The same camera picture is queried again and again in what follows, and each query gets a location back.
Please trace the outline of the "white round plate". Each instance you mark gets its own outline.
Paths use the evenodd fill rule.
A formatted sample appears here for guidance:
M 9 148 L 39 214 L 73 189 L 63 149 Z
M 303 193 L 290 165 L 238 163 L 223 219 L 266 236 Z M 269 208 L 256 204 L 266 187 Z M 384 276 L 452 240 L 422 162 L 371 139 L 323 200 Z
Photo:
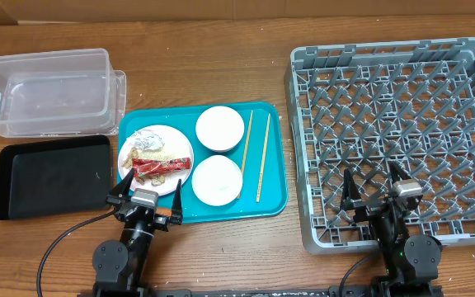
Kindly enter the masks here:
M 182 132 L 167 125 L 150 125 L 139 130 L 152 130 L 154 133 L 158 134 L 161 137 L 161 139 L 164 141 L 164 145 L 171 144 L 171 145 L 181 146 L 182 156 L 180 158 L 190 158 L 191 169 L 186 169 L 186 170 L 181 170 L 181 171 L 176 171 L 176 172 L 169 172 L 169 173 L 164 174 L 166 181 L 161 186 L 153 186 L 150 181 L 147 181 L 144 185 L 141 185 L 134 179 L 131 183 L 130 189 L 132 191 L 138 188 L 150 190 L 150 191 L 156 191 L 160 196 L 165 196 L 174 192 L 176 189 L 176 184 L 178 180 L 181 179 L 182 184 L 185 184 L 193 169 L 195 158 L 194 158 L 194 152 L 190 144 L 190 141 Z M 130 170 L 130 169 L 126 169 L 122 167 L 122 163 L 126 159 L 129 151 L 132 148 L 135 148 L 133 134 L 134 132 L 130 134 L 129 137 L 126 139 L 126 141 L 120 146 L 120 151 L 119 151 L 118 161 L 117 161 L 118 174 L 119 174 L 118 182 L 120 182 Z M 137 150 L 139 151 L 139 156 L 141 158 L 149 159 L 148 154 L 151 151 L 141 151 L 139 149 Z

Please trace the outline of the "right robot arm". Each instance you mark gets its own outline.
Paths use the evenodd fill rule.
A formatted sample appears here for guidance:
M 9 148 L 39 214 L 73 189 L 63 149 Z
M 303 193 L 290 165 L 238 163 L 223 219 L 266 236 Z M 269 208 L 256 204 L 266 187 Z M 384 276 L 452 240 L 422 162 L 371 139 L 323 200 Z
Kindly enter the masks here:
M 438 278 L 438 265 L 443 244 L 426 235 L 410 235 L 407 215 L 422 200 L 421 184 L 410 177 L 398 164 L 390 163 L 392 190 L 384 198 L 364 201 L 360 197 L 351 172 L 344 171 L 341 208 L 355 212 L 356 223 L 367 222 L 377 239 L 379 250 L 359 260 L 342 277 L 338 296 L 367 297 L 443 297 L 440 286 L 432 285 Z M 387 274 L 376 276 L 368 286 L 346 286 L 349 275 L 375 256 L 382 256 Z

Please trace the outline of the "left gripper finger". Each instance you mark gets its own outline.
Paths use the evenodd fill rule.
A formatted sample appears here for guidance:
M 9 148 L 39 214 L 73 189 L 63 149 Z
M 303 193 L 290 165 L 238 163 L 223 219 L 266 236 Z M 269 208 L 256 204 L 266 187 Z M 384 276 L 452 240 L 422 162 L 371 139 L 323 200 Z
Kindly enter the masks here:
M 182 180 L 179 179 L 176 185 L 176 190 L 172 202 L 172 215 L 182 215 L 182 203 L 181 203 L 181 188 Z
M 134 179 L 135 169 L 131 168 L 126 176 L 109 192 L 110 198 L 128 199 L 131 183 Z

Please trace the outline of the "red snack wrapper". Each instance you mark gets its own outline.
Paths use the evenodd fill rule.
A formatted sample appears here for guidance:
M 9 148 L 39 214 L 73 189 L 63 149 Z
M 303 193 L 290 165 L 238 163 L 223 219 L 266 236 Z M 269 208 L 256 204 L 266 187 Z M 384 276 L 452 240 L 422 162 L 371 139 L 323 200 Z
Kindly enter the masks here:
M 176 158 L 167 161 L 133 158 L 132 167 L 138 178 L 153 177 L 169 172 L 191 169 L 190 158 Z

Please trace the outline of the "aluminium foil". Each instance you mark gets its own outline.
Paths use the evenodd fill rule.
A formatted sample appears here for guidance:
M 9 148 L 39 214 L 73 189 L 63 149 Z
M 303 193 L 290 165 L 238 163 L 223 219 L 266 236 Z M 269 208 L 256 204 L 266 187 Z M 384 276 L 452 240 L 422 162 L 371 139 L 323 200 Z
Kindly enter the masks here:
M 133 138 L 135 148 L 141 151 L 158 151 L 164 146 L 164 141 L 152 130 L 135 131 Z

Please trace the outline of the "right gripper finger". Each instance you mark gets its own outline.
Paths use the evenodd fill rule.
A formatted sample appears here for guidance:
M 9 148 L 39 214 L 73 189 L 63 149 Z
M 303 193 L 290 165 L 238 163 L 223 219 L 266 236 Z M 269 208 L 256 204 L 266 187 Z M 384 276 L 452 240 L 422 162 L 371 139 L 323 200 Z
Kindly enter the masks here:
M 350 170 L 347 168 L 343 173 L 343 190 L 341 202 L 361 202 L 361 196 L 357 185 L 352 177 Z
M 389 173 L 391 177 L 392 184 L 396 182 L 411 182 L 412 178 L 407 174 L 407 172 L 396 162 L 389 162 Z

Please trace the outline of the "wooden chopstick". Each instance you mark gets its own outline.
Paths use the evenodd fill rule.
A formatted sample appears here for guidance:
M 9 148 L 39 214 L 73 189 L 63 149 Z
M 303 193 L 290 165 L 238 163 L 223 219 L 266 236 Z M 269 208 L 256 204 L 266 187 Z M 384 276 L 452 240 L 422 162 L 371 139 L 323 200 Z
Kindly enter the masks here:
M 243 155 L 242 155 L 242 166 L 241 166 L 242 187 L 244 186 L 244 180 L 245 180 L 245 168 L 246 168 L 246 163 L 247 163 L 247 151 L 248 151 L 248 146 L 249 146 L 249 141 L 250 141 L 249 139 L 250 139 L 251 130 L 252 130 L 253 115 L 254 115 L 254 110 L 251 110 L 248 125 L 247 125 L 247 134 L 246 134 L 246 138 L 245 138 L 245 145 L 244 145 L 244 150 L 243 150 Z M 241 197 L 241 192 L 242 192 L 242 189 L 240 190 L 239 194 L 237 195 L 237 199 L 239 199 Z
M 259 203 L 261 201 L 261 188 L 262 188 L 262 183 L 263 183 L 269 133 L 270 133 L 270 114 L 268 114 L 267 121 L 266 121 L 266 130 L 265 130 L 265 137 L 264 137 L 264 143 L 263 143 L 263 148 L 262 148 L 261 166 L 260 166 L 258 187 L 257 187 L 257 193 L 256 193 L 256 203 Z

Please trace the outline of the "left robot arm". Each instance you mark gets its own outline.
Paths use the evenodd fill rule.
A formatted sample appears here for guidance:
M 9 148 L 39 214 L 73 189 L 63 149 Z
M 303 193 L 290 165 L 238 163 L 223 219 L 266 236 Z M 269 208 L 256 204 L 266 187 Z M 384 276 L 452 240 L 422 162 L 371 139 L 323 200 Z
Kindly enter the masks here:
M 95 297 L 152 296 L 153 292 L 144 288 L 140 280 L 154 233 L 166 232 L 171 224 L 180 225 L 183 221 L 182 181 L 176 184 L 172 207 L 160 211 L 157 192 L 130 190 L 134 174 L 135 170 L 130 170 L 106 197 L 106 202 L 115 208 L 113 215 L 124 227 L 120 239 L 101 243 L 93 253 Z

